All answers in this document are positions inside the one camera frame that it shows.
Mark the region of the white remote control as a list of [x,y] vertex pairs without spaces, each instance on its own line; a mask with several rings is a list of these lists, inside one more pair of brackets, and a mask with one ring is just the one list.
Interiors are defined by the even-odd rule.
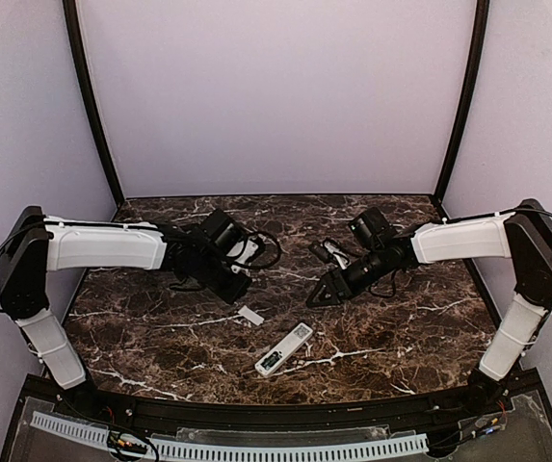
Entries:
[[[268,353],[254,365],[256,371],[263,377],[273,375],[294,353],[296,353],[312,336],[314,330],[307,324],[300,322],[283,339],[281,339]],[[282,358],[271,369],[265,371],[260,364],[274,351],[279,351]]]

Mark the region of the white battery cover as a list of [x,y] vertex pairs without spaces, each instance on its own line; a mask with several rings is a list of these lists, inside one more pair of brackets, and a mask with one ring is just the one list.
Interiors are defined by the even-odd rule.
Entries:
[[253,325],[261,325],[264,322],[264,318],[252,311],[248,306],[244,305],[238,310],[238,314],[251,322]]

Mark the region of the green AAA battery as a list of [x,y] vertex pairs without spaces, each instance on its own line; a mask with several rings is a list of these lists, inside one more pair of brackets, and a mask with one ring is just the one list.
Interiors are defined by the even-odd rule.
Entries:
[[282,358],[282,354],[279,351],[274,351],[270,356],[265,358],[260,366],[265,370],[271,369]]

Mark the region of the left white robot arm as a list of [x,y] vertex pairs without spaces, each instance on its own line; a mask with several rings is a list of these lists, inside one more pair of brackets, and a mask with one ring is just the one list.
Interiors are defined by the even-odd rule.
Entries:
[[199,224],[179,227],[69,220],[29,206],[0,245],[0,313],[19,327],[57,385],[69,390],[86,383],[88,373],[50,310],[48,273],[170,271],[232,304],[247,292],[251,279],[245,270],[263,249],[260,239],[220,209]]

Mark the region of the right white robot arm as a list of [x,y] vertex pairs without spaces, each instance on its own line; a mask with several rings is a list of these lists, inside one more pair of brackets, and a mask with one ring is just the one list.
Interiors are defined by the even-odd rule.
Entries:
[[513,266],[513,298],[477,366],[492,382],[507,377],[552,313],[552,213],[533,199],[484,215],[399,230],[376,207],[348,224],[365,254],[321,276],[309,307],[340,305],[384,276],[443,261],[504,259]]

